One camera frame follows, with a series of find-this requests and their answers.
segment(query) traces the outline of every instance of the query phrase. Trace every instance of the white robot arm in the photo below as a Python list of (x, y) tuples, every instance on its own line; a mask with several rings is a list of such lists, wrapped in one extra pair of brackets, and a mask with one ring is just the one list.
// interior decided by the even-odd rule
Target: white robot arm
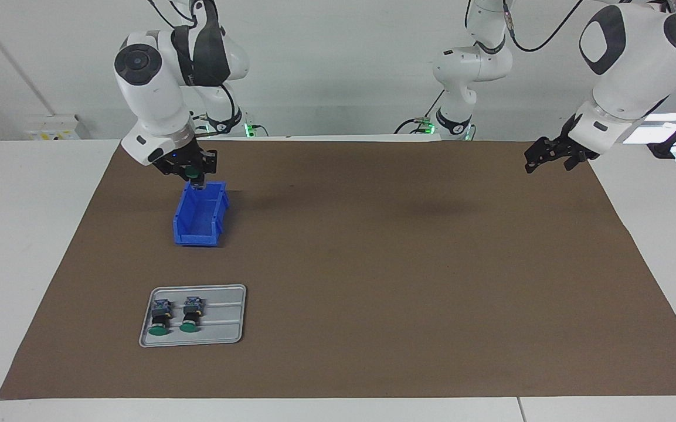
[(214, 0), (190, 0), (183, 7), (192, 25), (133, 32), (116, 56), (116, 81), (137, 115), (121, 146), (142, 165), (201, 189), (205, 173), (215, 173), (217, 157), (199, 147), (180, 87), (193, 86), (205, 103), (205, 119), (218, 134), (229, 133), (242, 111), (226, 82), (246, 77), (249, 57), (220, 26)]
[[(512, 7), (515, 0), (507, 3)], [(457, 137), (466, 131), (476, 105), (476, 93), (469, 85), (501, 79), (512, 70), (502, 0), (473, 0), (466, 27), (476, 43), (445, 50), (434, 60), (434, 77), (445, 90), (437, 122)]]
[(563, 157), (568, 170), (597, 158), (676, 90), (676, 13), (665, 2), (619, 3), (598, 11), (580, 38), (585, 62), (600, 75), (592, 96), (560, 136), (528, 149), (528, 173)]

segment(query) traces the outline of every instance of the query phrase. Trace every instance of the electrical box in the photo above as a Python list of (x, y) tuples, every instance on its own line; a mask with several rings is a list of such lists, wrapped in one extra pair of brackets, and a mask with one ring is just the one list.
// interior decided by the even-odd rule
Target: electrical box
[(60, 139), (90, 139), (85, 125), (73, 114), (33, 118), (28, 125), (28, 136), (34, 141), (59, 141)]

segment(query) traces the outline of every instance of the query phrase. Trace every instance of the brown mat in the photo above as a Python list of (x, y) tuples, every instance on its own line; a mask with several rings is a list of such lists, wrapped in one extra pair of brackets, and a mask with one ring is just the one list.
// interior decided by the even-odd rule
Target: brown mat
[[(219, 249), (116, 152), (0, 399), (676, 395), (676, 317), (590, 166), (525, 144), (218, 142)], [(143, 349), (157, 286), (244, 283), (236, 345)]]

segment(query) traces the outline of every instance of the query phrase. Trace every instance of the gray tray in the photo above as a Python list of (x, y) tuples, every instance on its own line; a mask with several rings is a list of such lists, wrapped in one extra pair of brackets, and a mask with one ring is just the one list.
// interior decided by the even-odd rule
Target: gray tray
[[(187, 296), (199, 296), (205, 309), (199, 318), (199, 331), (185, 333), (180, 330), (184, 319), (183, 305)], [(150, 307), (154, 300), (168, 299), (174, 305), (169, 334), (153, 336), (148, 333), (151, 317)], [(191, 287), (160, 287), (150, 293), (145, 323), (140, 332), (142, 347), (169, 347), (181, 345), (210, 345), (235, 343), (242, 338), (244, 328), (244, 285), (214, 285)]]

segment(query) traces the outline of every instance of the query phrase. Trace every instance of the blue bin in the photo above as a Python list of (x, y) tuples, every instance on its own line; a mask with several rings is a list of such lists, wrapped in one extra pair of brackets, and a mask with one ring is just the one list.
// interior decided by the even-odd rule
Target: blue bin
[(226, 209), (226, 182), (207, 182), (202, 190), (193, 189), (187, 182), (174, 216), (177, 245), (217, 246)]

